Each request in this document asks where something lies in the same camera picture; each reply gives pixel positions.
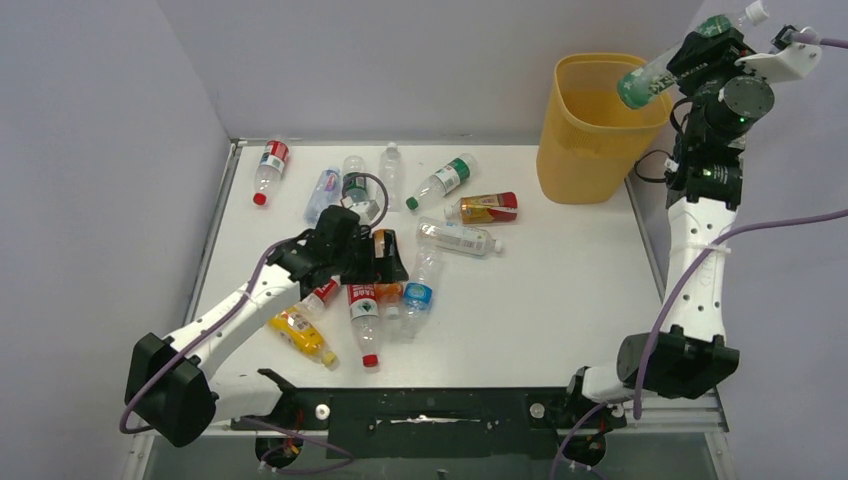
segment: blue bottle label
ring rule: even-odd
[[[420,283],[407,283],[403,298],[404,300],[417,300],[429,307],[433,300],[433,289]]]

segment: red bottle label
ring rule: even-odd
[[[348,285],[347,299],[350,302],[350,319],[377,315],[377,294],[374,285]]]
[[[312,291],[316,297],[320,298],[322,302],[325,304],[333,299],[336,296],[336,293],[339,291],[339,282],[333,280],[324,285],[323,287],[318,287]]]

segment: yellow trash bin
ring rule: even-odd
[[[618,98],[616,84],[639,57],[614,53],[565,57],[554,86],[536,155],[542,192],[557,203],[599,203],[618,189],[668,121],[663,94],[639,110]]]

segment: white wall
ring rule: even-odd
[[[707,0],[699,17],[746,3]],[[765,51],[783,23],[848,37],[842,0],[766,3],[772,20],[747,37],[755,49]],[[845,78],[848,52],[830,49],[809,78],[775,87],[774,110],[749,134],[739,225],[848,208]],[[660,258],[668,252],[663,190],[637,192]],[[743,479],[845,477],[846,238],[842,220],[730,242],[723,310],[741,362],[719,390]]]
[[[0,14],[0,464],[118,478],[134,342],[177,327],[227,138],[154,0]]]
[[[650,55],[701,0],[160,0],[231,136],[536,142],[563,56]]]

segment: white bracket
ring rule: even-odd
[[[815,34],[810,27],[801,33]],[[746,72],[754,72],[766,82],[781,83],[801,80],[816,68],[821,60],[822,50],[818,45],[793,42],[778,53],[757,53],[736,60],[736,66],[744,67]]]

